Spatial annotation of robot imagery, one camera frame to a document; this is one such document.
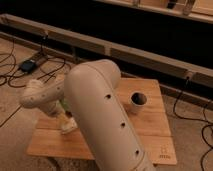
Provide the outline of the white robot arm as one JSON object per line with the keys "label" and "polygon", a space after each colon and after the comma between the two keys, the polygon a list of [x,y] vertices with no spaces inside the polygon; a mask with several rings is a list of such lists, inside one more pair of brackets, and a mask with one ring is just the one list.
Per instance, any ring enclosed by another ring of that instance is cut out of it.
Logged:
{"label": "white robot arm", "polygon": [[30,80],[20,104],[54,115],[66,100],[101,171],[156,171],[115,94],[120,79],[111,60],[84,62],[50,85]]}

